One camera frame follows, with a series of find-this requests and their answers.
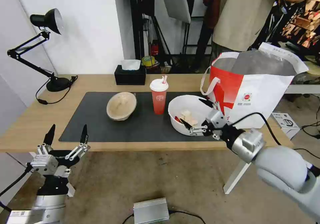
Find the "red and white bag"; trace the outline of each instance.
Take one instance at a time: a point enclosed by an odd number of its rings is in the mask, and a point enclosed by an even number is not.
[[[210,85],[204,92],[202,88],[209,69]],[[293,53],[262,43],[256,51],[221,53],[204,73],[200,91],[230,122],[252,112],[260,112],[267,119],[294,76],[307,70]],[[236,127],[261,128],[263,125],[262,118],[253,115]]]

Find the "lamp base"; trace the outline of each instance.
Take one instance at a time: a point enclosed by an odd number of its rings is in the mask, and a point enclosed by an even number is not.
[[[47,83],[47,90],[50,92],[58,92],[70,87],[70,80],[67,78],[54,78]]]

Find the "bag handle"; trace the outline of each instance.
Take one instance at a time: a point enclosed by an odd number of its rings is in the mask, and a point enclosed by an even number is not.
[[[209,95],[209,94],[213,91],[213,89],[214,89],[214,87],[216,86],[216,84],[217,84],[217,83],[220,83],[220,79],[219,79],[218,77],[214,77],[213,80],[211,81],[209,87],[208,87],[207,92],[204,92],[204,91],[202,90],[203,84],[204,84],[204,80],[206,79],[206,74],[207,74],[209,68],[211,68],[211,66],[209,66],[209,67],[206,69],[206,71],[204,72],[204,74],[203,74],[203,76],[202,76],[202,79],[201,79],[200,91],[201,91],[201,94],[203,94],[203,95]]]

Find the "black desk lamp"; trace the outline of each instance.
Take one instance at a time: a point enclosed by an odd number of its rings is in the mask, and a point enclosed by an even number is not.
[[[8,56],[16,59],[17,61],[25,64],[26,66],[40,72],[41,74],[47,76],[49,78],[49,82],[47,83],[46,87],[48,91],[51,92],[57,92],[64,89],[67,89],[71,87],[73,82],[76,80],[76,77],[73,76],[71,80],[68,80],[67,78],[58,78],[54,75],[53,72],[47,71],[41,67],[35,66],[34,64],[30,63],[29,61],[23,59],[21,56],[28,52],[29,50],[32,50],[34,47],[37,47],[38,45],[46,42],[49,40],[50,32],[46,29],[48,27],[53,32],[57,34],[61,34],[63,30],[63,22],[61,18],[61,14],[58,9],[51,9],[49,10],[45,15],[31,15],[30,21],[34,26],[39,27],[40,30],[43,30],[40,34],[33,37],[32,39],[24,42],[23,44],[19,45],[18,47],[8,50]],[[42,36],[44,40],[32,45],[32,46],[26,46],[26,44],[30,43],[31,41],[39,38]]]

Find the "drink cup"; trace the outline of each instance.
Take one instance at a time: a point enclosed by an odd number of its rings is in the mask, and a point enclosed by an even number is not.
[[[150,84],[152,92],[153,110],[157,115],[164,113],[164,107],[166,105],[166,95],[169,85],[167,83],[167,76],[162,79],[155,79]]]

